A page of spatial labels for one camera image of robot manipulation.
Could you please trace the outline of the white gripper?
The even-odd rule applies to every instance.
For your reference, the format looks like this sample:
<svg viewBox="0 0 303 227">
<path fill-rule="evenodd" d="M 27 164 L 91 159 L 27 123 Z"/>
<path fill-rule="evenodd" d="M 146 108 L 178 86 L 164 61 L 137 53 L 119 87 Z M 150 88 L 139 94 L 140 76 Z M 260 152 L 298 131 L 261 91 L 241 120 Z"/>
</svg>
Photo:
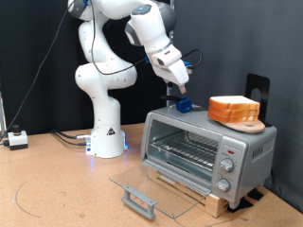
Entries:
<svg viewBox="0 0 303 227">
<path fill-rule="evenodd" d="M 165 49 L 160 49 L 148 54 L 154 73 L 167 82 L 169 88 L 173 83 L 178 85 L 181 94 L 187 92 L 185 84 L 189 77 L 184 62 L 181 60 L 181 52 L 172 44 Z"/>
</svg>

